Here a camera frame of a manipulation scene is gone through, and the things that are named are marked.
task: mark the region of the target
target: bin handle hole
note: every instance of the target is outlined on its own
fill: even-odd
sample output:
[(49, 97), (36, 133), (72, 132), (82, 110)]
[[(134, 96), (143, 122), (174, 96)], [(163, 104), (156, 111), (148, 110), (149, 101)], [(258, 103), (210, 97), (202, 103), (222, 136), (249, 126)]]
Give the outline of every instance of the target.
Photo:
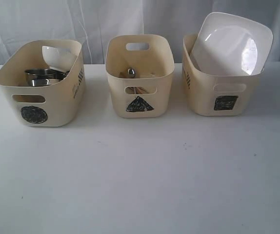
[(44, 103), (46, 99), (40, 95), (12, 95), (14, 101), (28, 103)]
[(126, 50), (135, 51), (135, 50), (148, 50), (150, 48), (149, 43), (147, 42), (137, 42), (137, 43), (127, 43)]
[(130, 95), (134, 95), (134, 94), (150, 95), (150, 94), (155, 94), (156, 92), (157, 92), (157, 88), (154, 86), (146, 86), (146, 87), (128, 86), (125, 88), (125, 93)]

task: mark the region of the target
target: metal bowl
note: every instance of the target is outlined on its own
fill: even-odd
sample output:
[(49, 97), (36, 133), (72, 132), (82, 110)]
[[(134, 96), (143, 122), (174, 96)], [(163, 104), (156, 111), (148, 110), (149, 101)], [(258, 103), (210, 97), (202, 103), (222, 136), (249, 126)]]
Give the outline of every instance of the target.
[(52, 69), (29, 69), (25, 70), (26, 74), (26, 81), (27, 83), (31, 80), (38, 80), (38, 79), (56, 79), (57, 78), (57, 71)]
[(33, 79), (28, 81), (28, 85), (31, 87), (42, 87), (42, 86), (48, 86), (52, 84), (59, 83), (60, 79)]

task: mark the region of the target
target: storage bin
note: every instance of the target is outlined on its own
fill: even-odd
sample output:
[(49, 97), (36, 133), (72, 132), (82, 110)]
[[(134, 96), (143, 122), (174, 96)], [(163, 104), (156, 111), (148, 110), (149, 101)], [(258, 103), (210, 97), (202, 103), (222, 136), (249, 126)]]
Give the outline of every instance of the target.
[[(128, 50), (128, 44), (147, 43), (148, 49)], [(120, 117), (157, 117), (168, 106), (175, 64), (168, 41), (158, 35), (127, 35), (112, 39), (106, 57), (106, 72), (115, 112)], [(128, 68), (139, 76), (120, 78)], [(149, 94), (128, 94), (128, 87), (143, 87)]]
[(182, 79), (189, 107), (202, 116), (236, 116), (247, 106), (260, 74), (213, 76), (197, 69), (189, 55), (198, 35), (183, 38)]
[[(27, 87), (25, 70), (48, 68), (43, 45), (69, 49), (77, 59), (62, 81), (43, 87)], [(85, 89), (81, 44), (74, 40), (37, 40), (21, 47), (0, 69), (0, 87), (22, 124), (58, 127), (70, 122)]]

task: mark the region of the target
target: white tabletop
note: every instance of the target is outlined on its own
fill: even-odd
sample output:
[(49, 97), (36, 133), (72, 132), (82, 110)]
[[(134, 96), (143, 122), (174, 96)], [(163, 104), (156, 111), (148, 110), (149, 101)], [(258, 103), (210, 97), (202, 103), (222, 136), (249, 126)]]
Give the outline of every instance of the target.
[(85, 65), (77, 117), (26, 127), (0, 90), (0, 234), (280, 234), (280, 62), (246, 111), (187, 108), (176, 64), (169, 108), (124, 119), (104, 65)]

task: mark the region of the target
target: white backdrop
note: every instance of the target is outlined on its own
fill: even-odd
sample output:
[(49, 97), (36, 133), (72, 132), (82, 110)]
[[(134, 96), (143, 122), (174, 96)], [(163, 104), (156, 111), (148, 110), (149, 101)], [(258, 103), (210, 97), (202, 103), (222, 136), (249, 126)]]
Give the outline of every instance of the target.
[(76, 39), (85, 63), (104, 63), (111, 38), (158, 34), (181, 62), (182, 38), (212, 11), (243, 16), (274, 33), (269, 60), (280, 60), (280, 0), (0, 0), (0, 64), (36, 39)]

